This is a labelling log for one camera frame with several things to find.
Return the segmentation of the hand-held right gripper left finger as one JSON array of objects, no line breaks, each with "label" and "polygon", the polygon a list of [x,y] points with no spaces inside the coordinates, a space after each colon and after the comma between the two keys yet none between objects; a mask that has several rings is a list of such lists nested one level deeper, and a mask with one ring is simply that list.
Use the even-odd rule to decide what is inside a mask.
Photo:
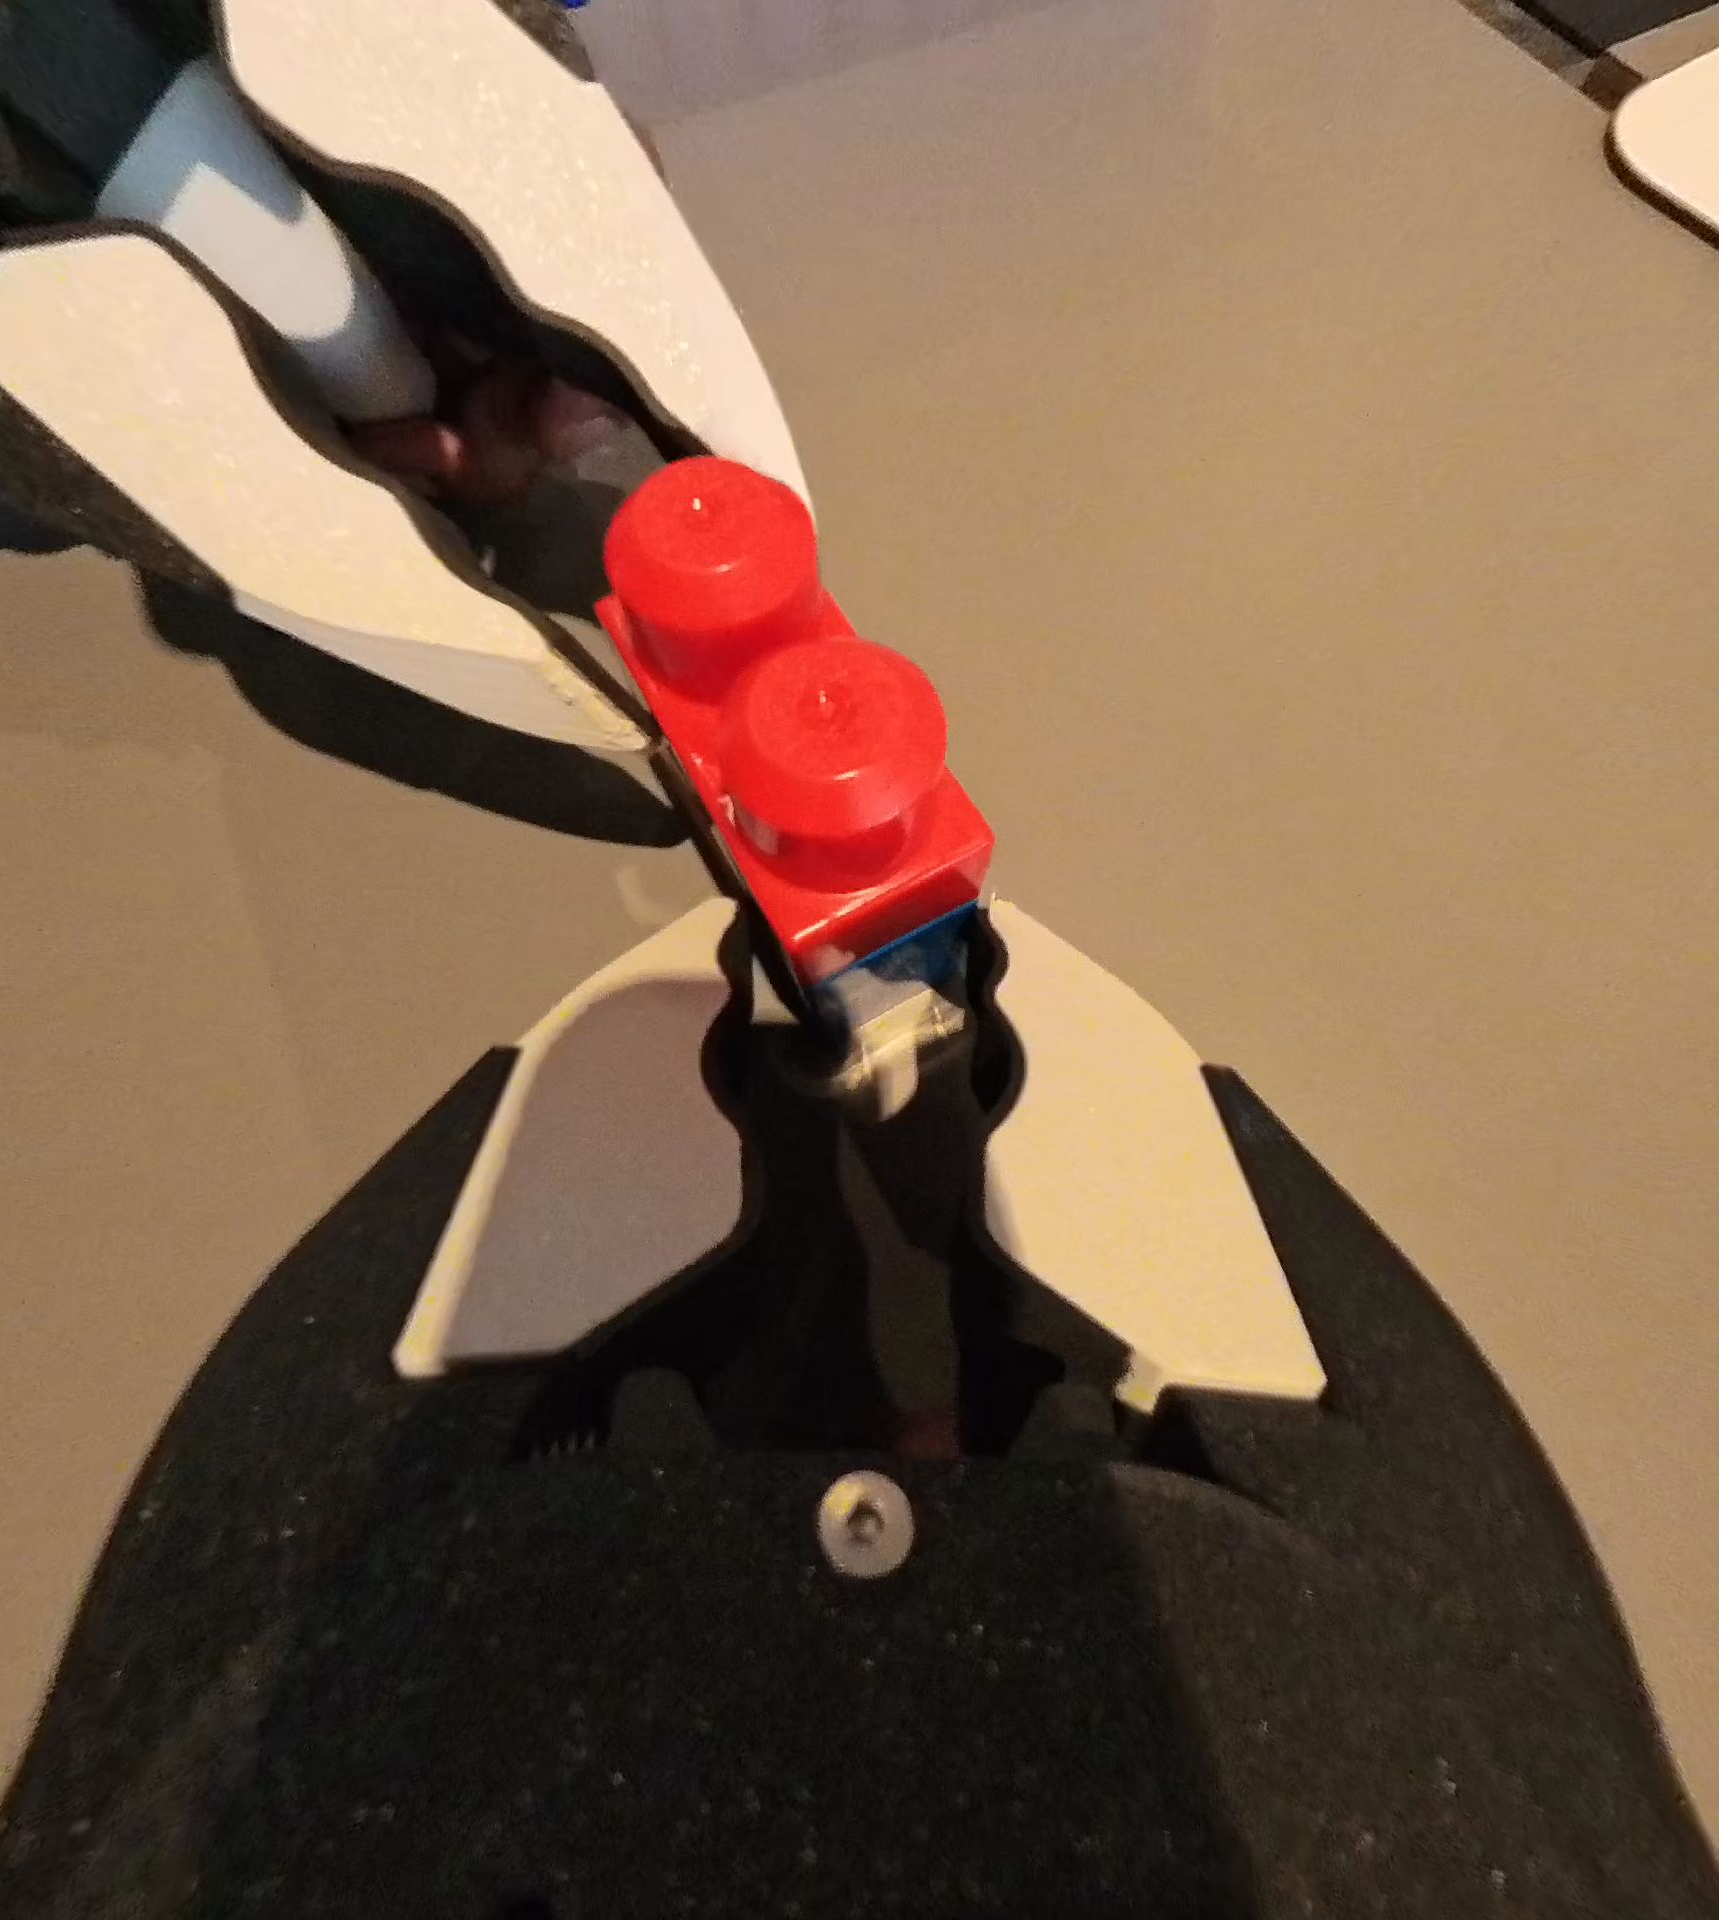
[{"label": "hand-held right gripper left finger", "polygon": [[707,1068],[735,922],[689,908],[515,1043],[392,1343],[404,1379],[581,1348],[735,1234],[743,1136]]}]

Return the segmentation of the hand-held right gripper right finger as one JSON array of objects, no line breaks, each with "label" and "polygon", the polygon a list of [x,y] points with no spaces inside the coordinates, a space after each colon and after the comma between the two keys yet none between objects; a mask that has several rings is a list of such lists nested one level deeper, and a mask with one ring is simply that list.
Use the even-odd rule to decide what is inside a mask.
[{"label": "hand-held right gripper right finger", "polygon": [[967,1088],[983,1226],[1121,1413],[1313,1407],[1327,1373],[1199,1052],[1013,900],[983,902]]}]

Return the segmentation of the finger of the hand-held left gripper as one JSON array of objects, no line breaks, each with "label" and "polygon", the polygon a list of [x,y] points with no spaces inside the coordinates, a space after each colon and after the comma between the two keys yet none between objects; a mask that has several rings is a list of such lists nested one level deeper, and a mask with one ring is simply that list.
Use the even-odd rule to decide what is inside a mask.
[{"label": "finger of the hand-held left gripper", "polygon": [[0,390],[206,567],[248,617],[440,707],[583,751],[649,723],[571,634],[300,396],[392,417],[434,375],[216,60],[192,60],[120,154],[100,213],[0,250]]},{"label": "finger of the hand-held left gripper", "polygon": [[505,300],[671,458],[811,497],[739,310],[625,116],[487,2],[224,2],[252,108],[322,167],[460,228]]}]

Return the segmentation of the blue block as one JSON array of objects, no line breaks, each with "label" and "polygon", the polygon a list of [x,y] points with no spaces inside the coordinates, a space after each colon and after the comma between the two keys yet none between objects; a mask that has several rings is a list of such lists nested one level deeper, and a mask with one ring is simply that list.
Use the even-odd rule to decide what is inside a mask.
[{"label": "blue block", "polygon": [[967,1022],[971,937],[981,902],[951,908],[807,988],[817,1025],[847,1048],[941,1041]]}]

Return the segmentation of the red two-stud block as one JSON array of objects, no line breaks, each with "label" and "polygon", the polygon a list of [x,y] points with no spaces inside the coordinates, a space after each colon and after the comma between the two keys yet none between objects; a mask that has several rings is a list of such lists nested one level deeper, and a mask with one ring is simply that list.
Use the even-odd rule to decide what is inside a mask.
[{"label": "red two-stud block", "polygon": [[597,619],[803,988],[979,900],[993,832],[947,767],[941,696],[839,609],[797,491],[669,461],[603,566]]}]

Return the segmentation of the person's left hand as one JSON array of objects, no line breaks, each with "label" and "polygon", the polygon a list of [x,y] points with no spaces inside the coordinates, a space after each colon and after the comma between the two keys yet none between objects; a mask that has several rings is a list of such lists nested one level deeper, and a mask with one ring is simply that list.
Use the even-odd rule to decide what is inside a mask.
[{"label": "person's left hand", "polygon": [[509,358],[462,372],[448,397],[446,413],[344,421],[344,437],[420,497],[501,505],[627,423],[601,396]]}]

